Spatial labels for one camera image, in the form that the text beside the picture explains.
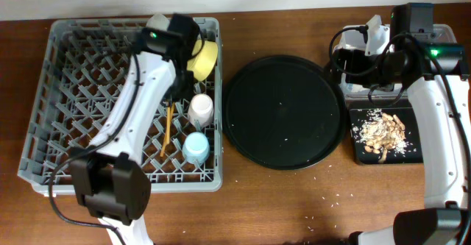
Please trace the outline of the wooden chopstick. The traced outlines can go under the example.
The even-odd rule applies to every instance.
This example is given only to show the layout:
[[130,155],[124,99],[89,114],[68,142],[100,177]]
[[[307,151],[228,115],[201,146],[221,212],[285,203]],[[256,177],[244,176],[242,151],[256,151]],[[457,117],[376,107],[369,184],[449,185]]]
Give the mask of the wooden chopstick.
[[174,114],[174,109],[175,109],[175,103],[172,103],[167,107],[167,112],[166,112],[166,133],[164,137],[164,145],[167,146],[170,142],[170,134],[171,134],[171,123],[173,119],[173,114]]
[[162,149],[160,150],[160,156],[163,157],[165,154],[166,146],[169,144],[170,141],[170,129],[171,129],[171,120],[174,112],[174,104],[170,104],[166,110],[166,129],[165,135],[163,139]]

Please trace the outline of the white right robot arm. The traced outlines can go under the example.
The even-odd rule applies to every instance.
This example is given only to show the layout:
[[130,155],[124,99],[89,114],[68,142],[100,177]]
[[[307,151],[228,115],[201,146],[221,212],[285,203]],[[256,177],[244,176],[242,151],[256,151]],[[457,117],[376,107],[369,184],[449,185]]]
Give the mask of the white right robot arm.
[[395,38],[360,75],[401,82],[414,111],[425,168],[425,206],[398,213],[392,226],[354,232],[350,244],[470,242],[469,69],[463,46]]

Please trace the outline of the blue plastic cup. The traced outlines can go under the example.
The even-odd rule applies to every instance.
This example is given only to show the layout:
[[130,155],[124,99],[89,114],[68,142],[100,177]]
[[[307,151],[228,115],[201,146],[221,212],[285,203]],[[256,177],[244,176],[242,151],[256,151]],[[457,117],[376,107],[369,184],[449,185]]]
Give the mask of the blue plastic cup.
[[201,166],[209,157],[210,144],[202,132],[192,132],[185,139],[182,151],[188,163]]

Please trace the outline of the white round plate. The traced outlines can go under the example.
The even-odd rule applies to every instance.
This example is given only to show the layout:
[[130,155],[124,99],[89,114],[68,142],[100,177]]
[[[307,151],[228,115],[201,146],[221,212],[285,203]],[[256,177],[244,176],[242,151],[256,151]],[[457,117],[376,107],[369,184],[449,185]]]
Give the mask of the white round plate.
[[146,27],[166,31],[169,27],[170,20],[163,14],[155,14],[146,22]]

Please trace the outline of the pink plastic cup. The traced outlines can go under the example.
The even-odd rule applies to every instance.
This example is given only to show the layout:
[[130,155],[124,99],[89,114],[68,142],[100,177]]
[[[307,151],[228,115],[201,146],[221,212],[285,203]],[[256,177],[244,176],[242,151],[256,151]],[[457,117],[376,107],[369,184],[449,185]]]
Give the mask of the pink plastic cup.
[[188,120],[196,125],[199,123],[201,128],[204,128],[213,121],[213,100],[206,94],[197,94],[193,97],[188,108]]

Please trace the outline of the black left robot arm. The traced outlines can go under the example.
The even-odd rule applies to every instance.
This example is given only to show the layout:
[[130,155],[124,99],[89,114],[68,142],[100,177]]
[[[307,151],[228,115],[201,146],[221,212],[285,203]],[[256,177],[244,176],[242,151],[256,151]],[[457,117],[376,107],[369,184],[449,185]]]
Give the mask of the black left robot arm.
[[88,148],[72,151],[68,168],[77,202],[113,244],[152,243],[144,219],[152,186],[141,168],[142,148],[161,102],[193,90],[187,63],[200,53],[194,47],[203,45],[200,29],[143,29],[105,125]]

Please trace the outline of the yellow bowl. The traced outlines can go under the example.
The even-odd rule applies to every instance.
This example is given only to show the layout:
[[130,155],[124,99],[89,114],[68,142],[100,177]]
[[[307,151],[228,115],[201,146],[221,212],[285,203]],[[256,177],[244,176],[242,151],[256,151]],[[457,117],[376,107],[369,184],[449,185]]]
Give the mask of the yellow bowl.
[[201,48],[201,46],[202,41],[197,40],[192,55],[196,53],[198,53],[198,55],[187,63],[187,70],[192,71],[194,78],[199,82],[208,78],[216,65],[219,52],[216,42],[206,40],[203,48]]

